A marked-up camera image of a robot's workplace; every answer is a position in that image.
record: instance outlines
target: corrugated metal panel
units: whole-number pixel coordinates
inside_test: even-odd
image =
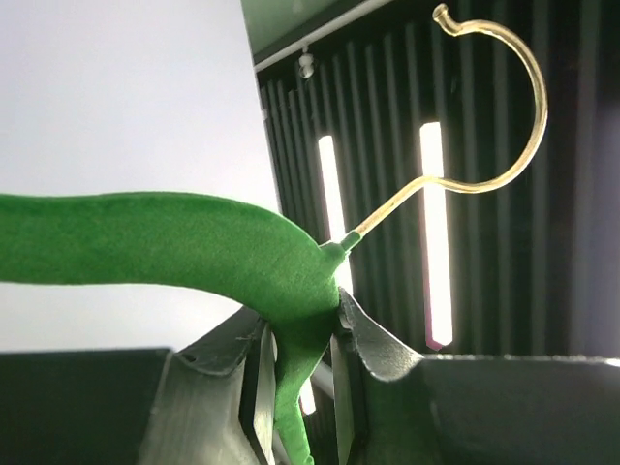
[[[444,34],[430,20],[435,6],[394,1],[311,46],[318,69],[307,81],[293,60],[260,75],[285,214],[315,238],[326,239],[322,135],[334,137],[349,228],[420,174],[424,122],[441,121],[446,174],[467,181],[504,171],[525,144],[533,99],[522,65],[490,38]],[[620,356],[620,2],[459,0],[449,8],[457,20],[502,22],[530,44],[550,102],[537,158],[513,184],[448,194],[449,352]],[[311,126],[297,130],[298,145],[287,142],[294,121]],[[420,200],[369,234],[352,266],[368,313],[428,352]]]

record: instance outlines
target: hanger hook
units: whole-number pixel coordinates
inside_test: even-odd
[[[476,183],[461,182],[435,176],[421,176],[414,179],[352,231],[356,239],[351,237],[351,234],[348,234],[347,238],[342,242],[343,246],[346,244],[346,248],[348,249],[353,248],[365,235],[385,220],[402,202],[425,186],[435,184],[459,194],[481,194],[506,186],[527,168],[543,140],[548,115],[544,77],[534,54],[525,43],[523,43],[510,29],[495,22],[482,19],[460,23],[455,22],[450,17],[448,7],[445,4],[441,4],[435,8],[433,19],[441,26],[444,32],[451,36],[457,37],[480,32],[499,39],[518,55],[527,69],[534,89],[535,117],[532,134],[516,162],[514,162],[506,172],[494,179]]]

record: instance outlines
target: gold hook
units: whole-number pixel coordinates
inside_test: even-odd
[[[510,29],[495,22],[481,19],[461,23],[455,22],[450,17],[448,7],[445,4],[441,4],[435,8],[433,19],[442,27],[444,32],[451,36],[457,37],[480,32],[499,39],[518,55],[527,69],[530,80],[532,80],[532,87],[534,88],[534,103],[536,109],[532,134],[521,152],[521,155],[516,162],[514,162],[514,165],[503,174],[489,181],[467,183],[435,176],[421,176],[414,179],[355,228],[354,232],[358,234],[359,238],[367,235],[368,232],[384,221],[402,202],[425,186],[435,184],[459,194],[480,194],[506,186],[527,168],[543,140],[548,114],[544,77],[534,54],[523,41]]]

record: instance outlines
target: fluorescent light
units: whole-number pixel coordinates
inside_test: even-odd
[[[325,189],[325,203],[327,205],[327,222],[329,224],[329,236],[332,240],[342,240],[345,237],[345,215],[342,211],[342,198],[340,196],[340,183],[338,182],[338,168],[336,166],[336,153],[333,147],[332,136],[324,136],[319,139],[319,155],[321,158],[321,172]],[[349,294],[353,294],[353,278],[351,265],[346,259],[336,270],[336,281]]]
[[[312,392],[310,380],[307,380],[301,387],[299,400],[301,401],[301,412],[303,412],[304,415],[311,415],[317,411],[317,406],[314,403],[314,392]]]
[[[422,172],[425,175],[444,175],[442,130],[438,122],[424,124],[419,129]],[[450,294],[450,252],[446,191],[439,186],[424,188],[424,223],[428,267],[428,307],[430,309],[430,339],[446,346],[452,342],[452,302]]]

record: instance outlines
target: green velvet hanger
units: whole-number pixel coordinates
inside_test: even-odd
[[[428,184],[475,194],[502,187],[534,156],[546,123],[543,77],[513,33],[486,21],[435,20],[454,36],[482,32],[509,44],[534,84],[532,136],[515,164],[477,184],[423,176],[340,242],[318,245],[284,217],[250,204],[182,193],[36,198],[0,195],[0,281],[47,285],[142,283],[223,295],[268,320],[278,344],[275,426],[294,465],[312,464],[298,397],[319,363],[339,305],[334,272],[400,203]]]

